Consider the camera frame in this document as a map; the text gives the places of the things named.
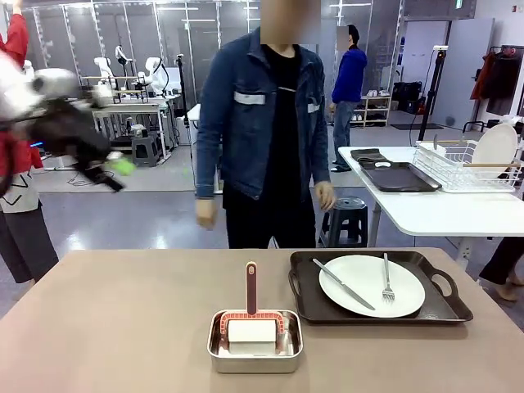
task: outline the person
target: person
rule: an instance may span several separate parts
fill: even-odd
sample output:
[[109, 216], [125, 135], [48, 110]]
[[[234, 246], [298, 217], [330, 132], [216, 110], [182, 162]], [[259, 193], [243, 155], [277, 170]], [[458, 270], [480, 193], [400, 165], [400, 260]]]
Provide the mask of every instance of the person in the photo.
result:
[[479, 277], [493, 283], [504, 300], [517, 301], [516, 287], [524, 287], [524, 280], [515, 273], [515, 266], [523, 255], [524, 237], [505, 237]]
[[[22, 0], [15, 0], [7, 30], [7, 40], [0, 37], [0, 50], [22, 68], [29, 35], [21, 11]], [[0, 255], [16, 282], [34, 285], [57, 262], [55, 249], [43, 219], [38, 193], [33, 185], [32, 166], [42, 167], [37, 149], [10, 133], [0, 133], [0, 178], [7, 174], [6, 145], [15, 152], [15, 170], [11, 189], [0, 198]]]
[[333, 141], [336, 157], [333, 161], [335, 167], [331, 168], [331, 171], [335, 173], [351, 171], [338, 149], [339, 147], [350, 146], [351, 118], [362, 99], [364, 69], [368, 65], [366, 54], [357, 46], [360, 40], [359, 31], [354, 25], [349, 25], [348, 30], [350, 32], [350, 48], [342, 57], [337, 82], [332, 94], [333, 104], [331, 104], [332, 110], [335, 110]]
[[336, 201], [329, 178], [324, 72], [295, 45], [318, 0], [266, 0], [261, 28], [225, 45], [201, 97], [196, 216], [215, 224], [215, 166], [223, 143], [223, 208], [230, 248], [316, 247], [309, 181], [324, 210]]

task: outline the black shirt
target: black shirt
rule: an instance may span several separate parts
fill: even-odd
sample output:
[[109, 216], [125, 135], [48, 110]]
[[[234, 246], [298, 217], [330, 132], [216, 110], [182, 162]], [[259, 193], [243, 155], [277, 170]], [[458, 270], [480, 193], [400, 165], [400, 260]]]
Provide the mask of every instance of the black shirt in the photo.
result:
[[279, 55], [267, 45], [262, 45], [270, 66], [270, 74], [278, 86], [273, 134], [269, 148], [264, 188], [258, 201], [224, 184], [224, 208], [245, 206], [278, 206], [282, 208], [300, 204], [300, 160], [298, 120], [295, 97], [300, 74], [300, 52], [295, 57]]

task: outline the blue hoodie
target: blue hoodie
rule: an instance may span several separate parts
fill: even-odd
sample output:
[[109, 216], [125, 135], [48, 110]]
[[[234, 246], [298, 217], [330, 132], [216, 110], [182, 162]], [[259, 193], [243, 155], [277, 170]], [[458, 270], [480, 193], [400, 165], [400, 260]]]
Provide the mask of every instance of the blue hoodie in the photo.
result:
[[356, 46], [351, 47], [344, 54], [338, 71], [337, 82], [333, 89], [332, 100], [334, 103], [338, 104], [340, 101], [360, 102], [364, 68], [367, 65], [366, 54]]

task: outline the knife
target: knife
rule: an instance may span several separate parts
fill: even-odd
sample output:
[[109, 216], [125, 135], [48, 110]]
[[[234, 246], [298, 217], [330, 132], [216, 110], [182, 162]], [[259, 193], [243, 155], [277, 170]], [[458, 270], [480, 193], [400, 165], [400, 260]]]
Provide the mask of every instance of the knife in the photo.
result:
[[357, 300], [361, 305], [363, 305], [367, 309], [375, 311], [375, 308], [372, 305], [370, 305], [366, 300], [362, 299], [355, 291], [353, 291], [351, 288], [349, 288], [347, 285], [345, 285], [342, 282], [342, 280], [339, 279], [339, 277], [337, 277], [335, 274], [333, 274], [331, 272], [331, 270], [329, 270], [327, 267], [325, 267], [321, 262], [319, 262], [315, 258], [313, 258], [313, 262], [315, 262], [316, 265], [322, 271], [325, 272], [325, 274], [327, 274], [329, 277], [331, 277], [333, 280], [335, 280], [338, 283], [338, 285], [340, 285], [342, 287], [342, 289], [344, 289], [344, 291], [346, 291], [353, 299]]

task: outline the blue jacket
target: blue jacket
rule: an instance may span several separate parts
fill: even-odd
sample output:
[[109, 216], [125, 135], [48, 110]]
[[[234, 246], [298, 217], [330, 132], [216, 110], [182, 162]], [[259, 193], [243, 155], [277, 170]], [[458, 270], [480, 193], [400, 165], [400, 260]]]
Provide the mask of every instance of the blue jacket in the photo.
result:
[[366, 54], [357, 47], [351, 48], [342, 57], [338, 78], [333, 89], [332, 100], [360, 102], [362, 99], [362, 82], [364, 69], [368, 65]]
[[[324, 118], [324, 72], [320, 58], [300, 47], [296, 91], [302, 197], [315, 183], [329, 181], [328, 127]], [[260, 198], [273, 132], [278, 86], [260, 46], [260, 29], [216, 54], [201, 96], [196, 145], [196, 197], [214, 195], [215, 166], [223, 142], [222, 178], [233, 188]]]

